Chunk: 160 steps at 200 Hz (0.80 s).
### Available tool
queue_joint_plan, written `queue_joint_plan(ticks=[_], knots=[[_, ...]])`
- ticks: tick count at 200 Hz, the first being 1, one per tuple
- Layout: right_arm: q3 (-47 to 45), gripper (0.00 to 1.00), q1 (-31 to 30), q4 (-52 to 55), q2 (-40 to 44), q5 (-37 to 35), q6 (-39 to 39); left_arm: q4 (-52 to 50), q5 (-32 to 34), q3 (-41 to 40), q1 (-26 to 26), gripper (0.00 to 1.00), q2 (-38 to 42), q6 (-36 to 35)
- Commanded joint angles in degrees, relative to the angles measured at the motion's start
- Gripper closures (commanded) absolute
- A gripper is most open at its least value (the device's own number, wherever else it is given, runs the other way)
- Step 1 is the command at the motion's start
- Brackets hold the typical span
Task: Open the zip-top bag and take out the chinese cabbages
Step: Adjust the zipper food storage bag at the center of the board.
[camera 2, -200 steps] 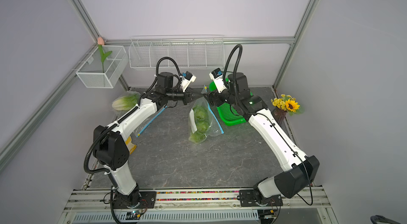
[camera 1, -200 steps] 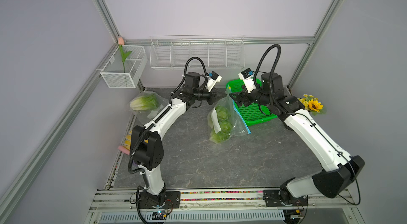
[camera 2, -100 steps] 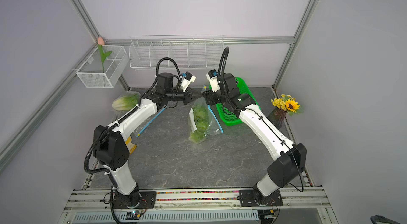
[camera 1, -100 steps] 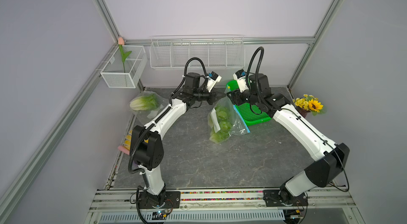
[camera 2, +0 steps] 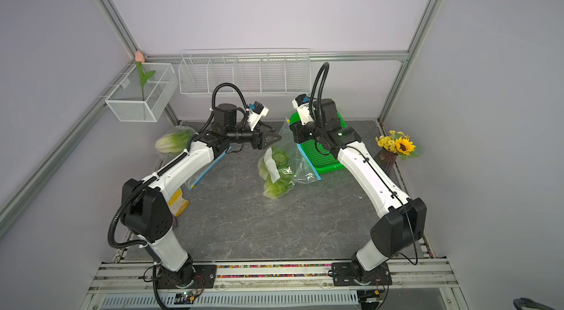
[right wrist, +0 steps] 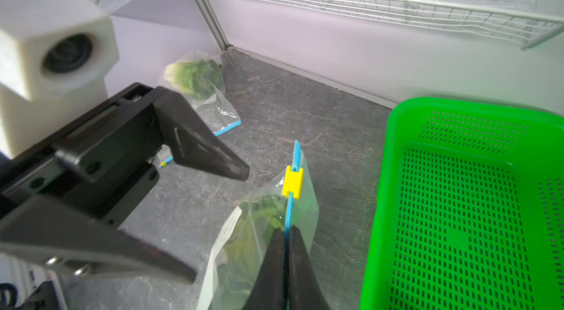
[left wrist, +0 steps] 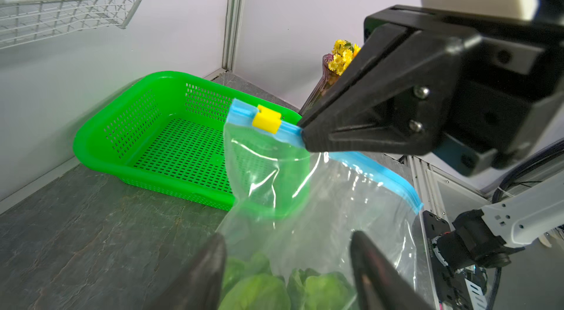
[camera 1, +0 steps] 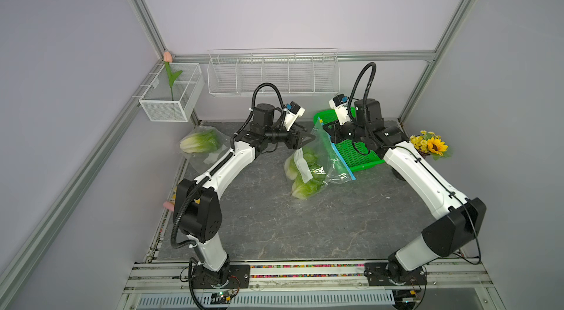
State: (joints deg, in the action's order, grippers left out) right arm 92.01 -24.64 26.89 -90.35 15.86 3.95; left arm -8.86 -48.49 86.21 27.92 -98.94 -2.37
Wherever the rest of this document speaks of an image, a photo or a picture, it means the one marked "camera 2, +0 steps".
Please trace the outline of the clear zip-top bag blue seal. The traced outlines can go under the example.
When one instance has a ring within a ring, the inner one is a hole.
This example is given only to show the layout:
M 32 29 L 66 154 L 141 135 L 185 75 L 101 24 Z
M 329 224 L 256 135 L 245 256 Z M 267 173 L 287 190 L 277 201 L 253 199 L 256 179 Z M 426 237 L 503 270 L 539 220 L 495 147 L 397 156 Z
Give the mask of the clear zip-top bag blue seal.
M 281 140 L 271 145 L 258 160 L 258 174 L 264 180 L 263 195 L 278 200 L 297 184 L 311 184 L 321 177 L 294 141 L 287 119 L 278 134 Z

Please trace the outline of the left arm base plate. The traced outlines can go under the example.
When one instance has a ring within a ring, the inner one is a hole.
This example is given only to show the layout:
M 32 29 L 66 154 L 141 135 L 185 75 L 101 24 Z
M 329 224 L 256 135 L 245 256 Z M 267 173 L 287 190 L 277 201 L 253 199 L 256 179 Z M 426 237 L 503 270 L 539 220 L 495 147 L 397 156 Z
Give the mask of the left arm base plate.
M 157 273 L 158 289 L 211 289 L 217 275 L 215 264 L 192 264 L 177 272 L 168 269 Z

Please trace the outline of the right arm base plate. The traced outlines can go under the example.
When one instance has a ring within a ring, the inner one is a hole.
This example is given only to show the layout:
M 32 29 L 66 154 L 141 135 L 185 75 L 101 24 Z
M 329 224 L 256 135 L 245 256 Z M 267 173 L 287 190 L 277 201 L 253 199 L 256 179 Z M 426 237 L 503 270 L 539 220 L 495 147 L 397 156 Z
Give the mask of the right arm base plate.
M 389 286 L 392 278 L 389 266 L 380 264 L 375 269 L 366 271 L 357 262 L 334 262 L 328 271 L 337 287 L 353 286 Z

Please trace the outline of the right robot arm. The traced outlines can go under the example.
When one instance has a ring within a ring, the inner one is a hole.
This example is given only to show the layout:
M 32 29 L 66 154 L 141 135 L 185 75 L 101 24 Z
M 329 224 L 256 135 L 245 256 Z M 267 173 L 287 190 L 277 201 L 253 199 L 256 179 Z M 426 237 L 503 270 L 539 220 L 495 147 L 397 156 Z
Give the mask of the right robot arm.
M 335 276 L 366 285 L 384 271 L 386 262 L 404 248 L 414 246 L 424 234 L 427 207 L 421 198 L 412 199 L 393 183 L 370 155 L 360 135 L 343 127 L 335 102 L 323 97 L 330 65 L 320 67 L 309 95 L 296 97 L 292 105 L 299 120 L 290 125 L 298 144 L 321 145 L 355 178 L 369 197 L 378 217 L 370 239 L 352 256 L 350 266 Z

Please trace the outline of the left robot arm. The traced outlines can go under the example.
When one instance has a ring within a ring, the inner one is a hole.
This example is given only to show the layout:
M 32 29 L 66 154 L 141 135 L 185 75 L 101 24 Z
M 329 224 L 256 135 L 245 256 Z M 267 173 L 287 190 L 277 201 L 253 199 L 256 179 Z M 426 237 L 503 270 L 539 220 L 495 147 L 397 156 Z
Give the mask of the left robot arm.
M 160 170 L 123 185 L 121 205 L 107 232 L 111 248 L 138 245 L 147 249 L 154 270 L 163 270 L 183 287 L 190 286 L 196 275 L 192 257 L 173 231 L 174 217 L 168 204 L 173 194 L 232 144 L 249 143 L 254 149 L 265 149 L 281 139 L 262 122 L 268 108 L 260 102 L 247 103 L 235 84 L 221 83 L 211 97 L 210 116 L 186 148 Z

